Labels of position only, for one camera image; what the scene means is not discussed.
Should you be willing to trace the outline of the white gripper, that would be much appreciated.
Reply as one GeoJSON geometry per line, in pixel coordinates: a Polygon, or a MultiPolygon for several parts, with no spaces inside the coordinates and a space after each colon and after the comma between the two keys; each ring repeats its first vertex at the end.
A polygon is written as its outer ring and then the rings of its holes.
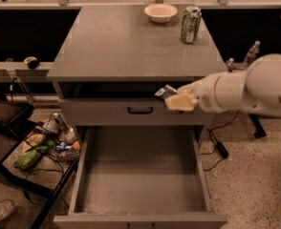
{"type": "Polygon", "coordinates": [[[206,113],[217,113],[215,85],[218,74],[214,73],[200,80],[181,86],[178,94],[166,98],[165,105],[170,111],[191,112],[199,107],[206,113]]]}

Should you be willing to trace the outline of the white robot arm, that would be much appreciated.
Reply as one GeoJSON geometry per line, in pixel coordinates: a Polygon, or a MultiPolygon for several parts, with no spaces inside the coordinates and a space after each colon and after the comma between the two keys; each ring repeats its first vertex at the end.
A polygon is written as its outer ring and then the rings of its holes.
{"type": "Polygon", "coordinates": [[[165,100],[171,111],[241,111],[281,117],[281,54],[267,54],[243,71],[210,74],[165,100]]]}

